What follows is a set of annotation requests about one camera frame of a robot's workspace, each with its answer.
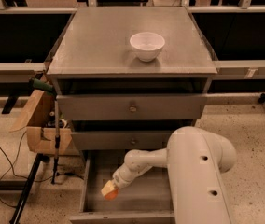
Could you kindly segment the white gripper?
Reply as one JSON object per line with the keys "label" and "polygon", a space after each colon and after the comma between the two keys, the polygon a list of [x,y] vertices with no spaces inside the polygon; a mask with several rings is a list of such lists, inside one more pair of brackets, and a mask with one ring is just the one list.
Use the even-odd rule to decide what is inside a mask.
{"label": "white gripper", "polygon": [[108,180],[101,190],[103,196],[114,189],[124,189],[131,185],[135,178],[145,174],[151,169],[150,166],[133,171],[126,164],[122,164],[112,175],[112,180]]}

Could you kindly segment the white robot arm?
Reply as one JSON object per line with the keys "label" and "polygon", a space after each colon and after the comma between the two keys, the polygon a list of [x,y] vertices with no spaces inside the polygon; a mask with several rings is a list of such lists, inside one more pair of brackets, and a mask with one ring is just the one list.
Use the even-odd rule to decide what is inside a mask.
{"label": "white robot arm", "polygon": [[113,200],[120,189],[153,167],[168,172],[176,224],[234,224],[221,175],[237,160],[227,138],[196,127],[174,131],[167,147],[155,151],[133,149],[101,190]]}

